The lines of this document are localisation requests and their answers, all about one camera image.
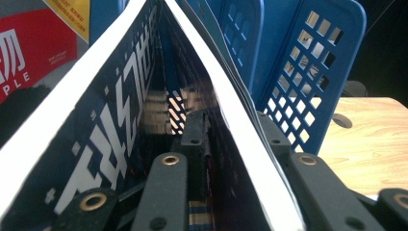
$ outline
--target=white strip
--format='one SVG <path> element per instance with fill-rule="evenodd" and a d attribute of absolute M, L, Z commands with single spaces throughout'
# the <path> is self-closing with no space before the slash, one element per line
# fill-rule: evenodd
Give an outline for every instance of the white strip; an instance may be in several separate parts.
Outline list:
<path fill-rule="evenodd" d="M 101 39 L 72 67 L 3 146 L 0 151 L 1 219 L 12 205 L 26 177 L 75 108 L 79 98 L 135 21 L 144 2 L 144 0 L 130 1 L 126 10 Z"/>
<path fill-rule="evenodd" d="M 272 230 L 304 230 L 296 207 L 228 77 L 174 0 L 166 0 L 211 76 L 219 106 Z"/>

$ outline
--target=yellow label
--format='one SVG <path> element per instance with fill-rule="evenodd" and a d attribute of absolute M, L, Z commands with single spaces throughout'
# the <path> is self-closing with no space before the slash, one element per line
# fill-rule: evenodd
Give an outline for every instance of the yellow label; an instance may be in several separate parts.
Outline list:
<path fill-rule="evenodd" d="M 78 36 L 89 42 L 90 0 L 43 0 Z"/>

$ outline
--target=brass rivet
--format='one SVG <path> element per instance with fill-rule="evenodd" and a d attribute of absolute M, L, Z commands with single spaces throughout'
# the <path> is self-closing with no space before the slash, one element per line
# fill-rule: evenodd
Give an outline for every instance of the brass rivet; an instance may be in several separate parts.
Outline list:
<path fill-rule="evenodd" d="M 408 209 L 408 195 L 407 194 L 402 194 L 402 193 L 395 194 L 394 200 L 402 208 Z"/>
<path fill-rule="evenodd" d="M 306 166 L 314 166 L 318 163 L 318 161 L 310 156 L 299 156 L 298 161 Z"/>
<path fill-rule="evenodd" d="M 176 156 L 166 156 L 163 157 L 162 159 L 162 163 L 166 166 L 174 166 L 177 163 L 179 163 L 180 158 L 176 157 Z"/>
<path fill-rule="evenodd" d="M 107 199 L 108 197 L 105 194 L 101 192 L 95 192 L 87 195 L 84 199 L 82 199 L 81 203 L 79 204 L 79 207 L 83 211 L 97 210 L 106 203 Z"/>

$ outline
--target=wooden table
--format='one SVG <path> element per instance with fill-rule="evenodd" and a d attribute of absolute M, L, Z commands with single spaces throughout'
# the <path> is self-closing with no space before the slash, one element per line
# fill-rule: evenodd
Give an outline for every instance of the wooden table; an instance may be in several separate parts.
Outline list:
<path fill-rule="evenodd" d="M 335 114 L 352 126 L 332 120 L 319 156 L 345 185 L 364 195 L 408 190 L 408 109 L 392 98 L 341 98 Z"/>

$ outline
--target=yellow paper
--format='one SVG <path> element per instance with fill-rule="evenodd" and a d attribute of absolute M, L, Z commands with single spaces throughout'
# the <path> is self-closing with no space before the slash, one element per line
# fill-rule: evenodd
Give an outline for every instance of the yellow paper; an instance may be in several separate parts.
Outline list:
<path fill-rule="evenodd" d="M 89 42 L 90 0 L 43 0 L 78 36 Z"/>

